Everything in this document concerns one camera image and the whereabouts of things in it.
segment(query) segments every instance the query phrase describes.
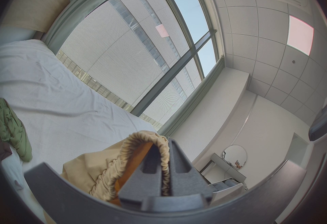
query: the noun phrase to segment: green fabric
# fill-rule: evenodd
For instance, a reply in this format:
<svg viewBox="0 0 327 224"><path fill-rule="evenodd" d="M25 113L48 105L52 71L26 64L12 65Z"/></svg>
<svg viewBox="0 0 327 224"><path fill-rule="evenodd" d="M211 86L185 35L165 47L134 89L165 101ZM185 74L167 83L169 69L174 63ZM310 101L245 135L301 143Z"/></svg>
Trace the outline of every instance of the green fabric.
<svg viewBox="0 0 327 224"><path fill-rule="evenodd" d="M32 147L24 125L3 98L0 98L0 138L16 149L22 161L32 159Z"/></svg>

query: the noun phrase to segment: round mirror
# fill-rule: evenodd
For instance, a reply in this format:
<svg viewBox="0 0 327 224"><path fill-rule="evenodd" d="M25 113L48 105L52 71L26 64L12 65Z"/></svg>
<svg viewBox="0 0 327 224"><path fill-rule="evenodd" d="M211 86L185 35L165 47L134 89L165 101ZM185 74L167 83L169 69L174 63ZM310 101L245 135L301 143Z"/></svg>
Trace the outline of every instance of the round mirror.
<svg viewBox="0 0 327 224"><path fill-rule="evenodd" d="M236 169L244 166L247 155L245 149L238 145L229 146L223 152L223 159L232 164Z"/></svg>

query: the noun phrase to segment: bed sheet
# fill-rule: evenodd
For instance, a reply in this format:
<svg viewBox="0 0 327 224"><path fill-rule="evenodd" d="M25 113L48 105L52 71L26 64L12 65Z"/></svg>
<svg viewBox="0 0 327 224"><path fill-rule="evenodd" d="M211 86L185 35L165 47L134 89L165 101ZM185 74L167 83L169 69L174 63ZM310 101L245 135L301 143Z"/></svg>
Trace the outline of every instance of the bed sheet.
<svg viewBox="0 0 327 224"><path fill-rule="evenodd" d="M58 173L83 153L103 150L152 125L126 112L76 78L39 40L0 47L0 96L26 128L33 159Z"/></svg>

